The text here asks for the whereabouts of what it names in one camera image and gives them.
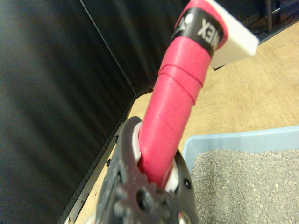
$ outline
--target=blue litter box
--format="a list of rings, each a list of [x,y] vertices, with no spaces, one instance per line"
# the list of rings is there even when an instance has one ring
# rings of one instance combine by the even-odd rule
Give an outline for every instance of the blue litter box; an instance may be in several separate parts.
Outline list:
[[[183,158],[190,175],[195,157],[211,150],[236,150],[249,153],[299,148],[299,126],[281,127],[253,132],[195,135],[187,139]]]

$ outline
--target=white end cap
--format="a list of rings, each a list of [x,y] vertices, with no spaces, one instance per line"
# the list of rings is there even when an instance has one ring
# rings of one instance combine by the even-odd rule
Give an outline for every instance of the white end cap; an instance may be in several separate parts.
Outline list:
[[[138,140],[138,134],[140,131],[140,127],[141,127],[141,122],[138,123],[133,131],[133,137],[132,137],[132,147],[133,147],[133,153],[134,153],[134,158],[135,158],[135,162],[136,164],[138,163],[140,157],[141,157],[141,152],[140,152],[140,148],[139,148],[139,140]],[[170,190],[172,190],[173,192],[176,190],[176,188],[178,187],[178,167],[177,167],[177,163],[175,161],[175,159],[173,159],[172,161],[172,166],[171,166],[171,171],[169,174],[169,178],[165,187],[165,191],[169,192]]]
[[[139,148],[139,140],[138,140],[138,134],[139,134],[140,127],[141,127],[141,122],[135,126],[134,131],[133,131],[133,138],[132,138],[132,147],[133,147],[133,153],[134,153],[136,163],[138,163],[138,161],[141,157],[141,152],[140,152],[140,148]]]
[[[178,187],[178,183],[179,183],[178,166],[177,166],[175,159],[173,159],[169,178],[168,178],[168,181],[167,181],[167,184],[166,184],[164,190],[167,192],[172,190],[174,192]]]
[[[258,38],[217,2],[214,0],[204,1],[218,12],[228,30],[228,38],[224,45],[215,51],[211,66],[218,68],[230,62],[254,56],[259,44]]]

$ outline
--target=black curtain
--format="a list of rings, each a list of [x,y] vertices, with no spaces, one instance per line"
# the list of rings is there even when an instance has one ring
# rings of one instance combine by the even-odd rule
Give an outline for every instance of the black curtain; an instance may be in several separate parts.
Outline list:
[[[0,0],[0,222],[64,222],[187,3]]]

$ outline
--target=gray cat litter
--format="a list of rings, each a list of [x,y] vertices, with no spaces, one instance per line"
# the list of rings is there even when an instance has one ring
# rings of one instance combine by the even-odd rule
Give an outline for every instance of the gray cat litter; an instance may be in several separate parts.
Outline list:
[[[299,150],[196,156],[192,174],[203,224],[299,224]]]

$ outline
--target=wooden floor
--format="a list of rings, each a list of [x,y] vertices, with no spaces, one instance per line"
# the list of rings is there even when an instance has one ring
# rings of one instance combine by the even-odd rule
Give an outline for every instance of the wooden floor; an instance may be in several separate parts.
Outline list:
[[[151,94],[137,99],[130,117],[143,119]],[[178,146],[192,135],[299,125],[299,22],[262,43],[253,58],[208,71]],[[75,224],[96,210],[105,167]]]

